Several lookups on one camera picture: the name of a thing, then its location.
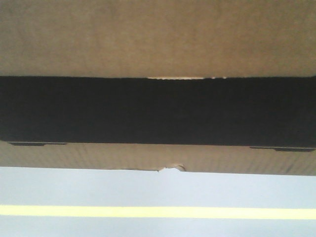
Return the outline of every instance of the yellow line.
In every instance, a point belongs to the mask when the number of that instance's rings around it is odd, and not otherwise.
[[[0,215],[316,220],[316,209],[0,205]]]

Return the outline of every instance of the cardboard box lid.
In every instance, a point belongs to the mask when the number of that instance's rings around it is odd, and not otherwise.
[[[0,75],[316,74],[313,0],[2,0]]]

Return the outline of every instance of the corrugated cardboard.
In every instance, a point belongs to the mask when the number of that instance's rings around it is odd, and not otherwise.
[[[0,75],[316,74],[314,0],[1,0]]]
[[[141,169],[316,175],[316,151],[277,152],[249,147],[148,144],[13,146],[0,142],[0,166]]]
[[[313,0],[1,0],[0,75],[316,74]],[[316,152],[0,142],[1,166],[316,175]]]

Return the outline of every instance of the yellow stripe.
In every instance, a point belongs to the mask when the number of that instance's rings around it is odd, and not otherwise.
[[[316,209],[0,205],[0,215],[316,220]]]

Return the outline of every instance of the cardboard box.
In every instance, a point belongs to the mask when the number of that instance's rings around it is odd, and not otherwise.
[[[0,75],[313,76],[315,12],[311,0],[2,0]],[[312,117],[301,119],[315,123]],[[236,146],[17,147],[0,142],[1,166],[148,170],[175,166],[186,171],[316,175],[315,157],[315,152]]]

